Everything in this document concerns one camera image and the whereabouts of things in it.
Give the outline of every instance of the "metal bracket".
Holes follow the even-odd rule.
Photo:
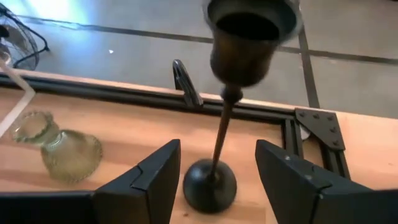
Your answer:
[[[184,64],[178,59],[173,61],[173,74],[175,89],[184,91],[186,104],[189,107],[202,107],[203,99],[193,86]]]
[[[297,121],[314,134],[323,144],[332,151],[344,151],[344,141],[341,135],[335,113],[295,109]]]

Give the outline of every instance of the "green glass vase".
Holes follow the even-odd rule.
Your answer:
[[[51,178],[68,184],[92,174],[102,158],[100,142],[78,131],[61,130],[48,112],[23,114],[12,126],[12,138],[40,146]]]

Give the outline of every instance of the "gray floor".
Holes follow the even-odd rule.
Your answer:
[[[201,0],[2,3],[20,16],[211,37],[203,22]],[[398,118],[398,2],[301,0],[300,8],[310,54],[360,56],[354,57],[357,61],[310,57],[321,108]],[[27,25],[41,33],[52,50],[40,55],[39,71],[173,88],[171,62],[179,58],[199,91],[218,94],[221,90],[209,67],[211,44],[82,30],[76,24],[58,22]],[[285,46],[299,48],[298,38]],[[308,106],[307,75],[300,54],[277,52],[268,77],[245,90],[244,96]]]

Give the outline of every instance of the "white stick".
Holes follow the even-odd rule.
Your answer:
[[[13,80],[16,84],[18,84],[23,90],[25,90],[25,95],[19,100],[17,105],[6,115],[6,117],[0,123],[0,137],[10,128],[13,122],[18,118],[18,116],[22,113],[25,107],[29,104],[29,102],[33,99],[35,95],[35,91],[33,88],[19,76],[13,69],[9,68],[3,59],[0,58],[0,68]]]

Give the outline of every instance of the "black metal frame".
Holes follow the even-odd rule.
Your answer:
[[[190,80],[187,72],[181,74],[186,76],[182,77],[183,79]],[[182,86],[186,82],[178,81],[176,79],[176,75],[174,76],[176,89],[185,90],[182,94],[134,90],[116,86],[80,83],[49,78],[23,77],[37,92],[78,96],[82,98],[144,105],[216,116],[219,116],[223,109],[223,102],[221,100],[201,99],[200,95],[193,88],[193,85]],[[8,78],[8,76],[2,73],[0,73],[0,86],[8,88],[18,87]],[[198,97],[200,98],[199,102],[201,102],[199,105],[193,103],[197,102],[196,100],[192,101],[192,99]],[[302,113],[312,114],[313,119],[303,119],[300,116]],[[305,126],[320,142],[325,168],[349,179],[348,167],[343,152],[345,149],[344,142],[335,113],[317,110],[303,110],[298,108],[289,110],[284,108],[238,103],[233,109],[233,118],[281,125],[284,149],[300,158],[303,158],[300,124]],[[323,118],[329,120],[332,125],[325,125],[325,119]],[[328,138],[339,139],[338,146],[331,145]]]

